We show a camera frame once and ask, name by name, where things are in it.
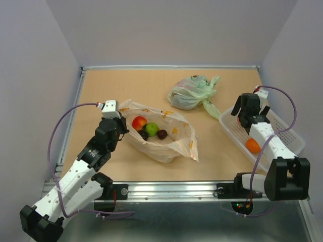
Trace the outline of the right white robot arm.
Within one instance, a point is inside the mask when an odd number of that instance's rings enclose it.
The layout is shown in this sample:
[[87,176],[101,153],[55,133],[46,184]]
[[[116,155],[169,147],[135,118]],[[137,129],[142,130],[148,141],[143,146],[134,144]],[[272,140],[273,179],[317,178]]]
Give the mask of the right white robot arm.
[[266,175],[255,172],[240,173],[232,184],[232,191],[238,197],[247,193],[263,193],[271,201],[304,200],[308,197],[310,162],[299,158],[279,138],[267,118],[269,106],[260,92],[241,94],[231,112],[242,128],[261,147],[259,156],[265,155],[270,161]]

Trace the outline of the orange fruit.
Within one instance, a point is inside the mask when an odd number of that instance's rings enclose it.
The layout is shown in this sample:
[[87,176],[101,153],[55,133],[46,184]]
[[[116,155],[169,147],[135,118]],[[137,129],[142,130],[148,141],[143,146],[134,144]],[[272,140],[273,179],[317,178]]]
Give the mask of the orange fruit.
[[259,154],[261,152],[261,147],[253,138],[247,140],[246,148],[252,154]]

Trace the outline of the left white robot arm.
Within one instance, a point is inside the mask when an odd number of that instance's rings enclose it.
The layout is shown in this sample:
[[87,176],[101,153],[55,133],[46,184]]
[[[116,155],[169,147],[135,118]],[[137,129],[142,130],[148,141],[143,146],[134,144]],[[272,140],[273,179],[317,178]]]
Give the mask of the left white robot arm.
[[58,241],[72,217],[97,198],[112,194],[113,181],[99,170],[115,151],[119,136],[128,133],[126,119],[117,113],[102,118],[95,135],[70,170],[47,195],[20,211],[22,229],[35,241]]

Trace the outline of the white banana-print plastic bag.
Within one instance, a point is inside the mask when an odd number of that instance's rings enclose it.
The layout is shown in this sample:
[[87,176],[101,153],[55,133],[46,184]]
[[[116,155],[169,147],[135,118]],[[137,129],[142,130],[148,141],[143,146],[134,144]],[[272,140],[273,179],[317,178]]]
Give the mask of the white banana-print plastic bag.
[[[140,152],[162,163],[170,163],[177,156],[199,162],[196,131],[182,115],[145,106],[131,99],[121,103],[119,109],[126,118],[129,129],[124,140]],[[132,127],[132,121],[137,116],[142,116],[148,123],[155,123],[160,130],[165,130],[168,134],[166,138],[161,140],[149,137],[144,140]]]

